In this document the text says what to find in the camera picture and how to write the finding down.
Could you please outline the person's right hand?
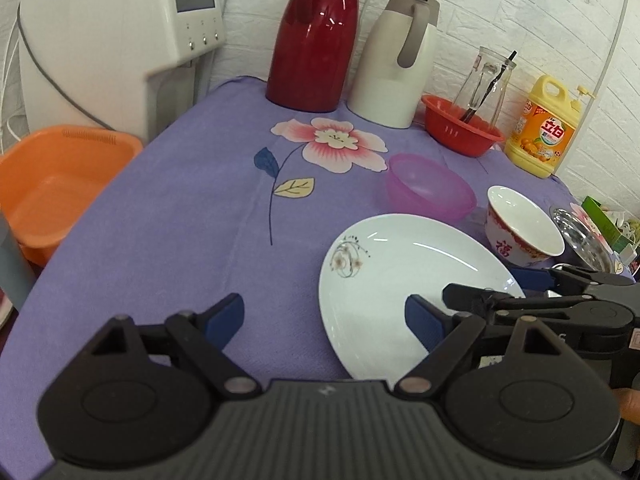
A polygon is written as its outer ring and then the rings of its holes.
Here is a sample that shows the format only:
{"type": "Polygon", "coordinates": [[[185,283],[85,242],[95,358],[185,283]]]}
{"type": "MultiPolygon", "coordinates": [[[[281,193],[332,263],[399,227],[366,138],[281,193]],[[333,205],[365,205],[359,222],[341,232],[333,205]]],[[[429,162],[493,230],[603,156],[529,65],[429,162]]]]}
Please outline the person's right hand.
{"type": "Polygon", "coordinates": [[[620,418],[640,426],[640,391],[620,388],[612,391],[620,408],[620,418]]]}

